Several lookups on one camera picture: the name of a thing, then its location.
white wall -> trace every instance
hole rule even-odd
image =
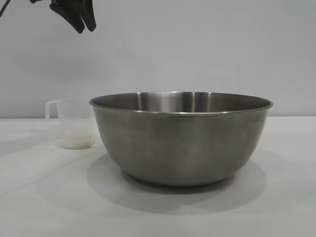
[[[46,101],[131,91],[242,93],[271,115],[316,116],[315,0],[94,0],[77,34],[50,1],[13,0],[0,19],[0,117]]]

white table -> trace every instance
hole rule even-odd
[[[234,179],[186,192],[123,175],[100,140],[89,150],[58,147],[57,125],[0,120],[1,237],[315,235],[316,117],[268,118]]]

liquid in measuring cup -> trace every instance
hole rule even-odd
[[[70,150],[82,150],[91,148],[94,142],[95,138],[91,135],[71,136],[62,139],[62,146]]]

bowl rim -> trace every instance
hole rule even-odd
[[[143,110],[128,110],[128,109],[119,109],[119,108],[112,108],[112,107],[106,107],[102,105],[98,105],[95,103],[96,100],[108,97],[108,96],[114,96],[114,95],[127,95],[127,94],[161,94],[161,93],[209,93],[209,94],[222,94],[222,95],[234,95],[234,96],[244,96],[249,97],[253,99],[262,100],[264,102],[267,102],[267,106],[259,107],[256,109],[250,109],[250,110],[236,110],[236,111],[222,111],[222,112],[159,112],[159,111],[143,111]],[[104,110],[112,110],[112,111],[122,111],[122,112],[129,112],[129,113],[137,113],[137,114],[153,114],[153,115],[186,115],[186,116],[203,116],[203,115],[231,115],[231,114],[242,114],[242,113],[249,113],[249,112],[257,112],[261,110],[267,110],[271,108],[274,104],[272,101],[257,97],[257,96],[251,96],[251,95],[243,95],[243,94],[233,94],[233,93],[221,93],[221,92],[206,92],[206,91],[153,91],[153,92],[131,92],[131,93],[119,93],[119,94],[109,94],[109,95],[103,95],[98,96],[95,98],[92,98],[89,101],[90,105],[93,107],[97,107]]]

metal mixing bowl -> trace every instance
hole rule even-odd
[[[126,173],[170,186],[204,185],[249,160],[271,101],[208,92],[146,92],[90,101],[110,157]]]

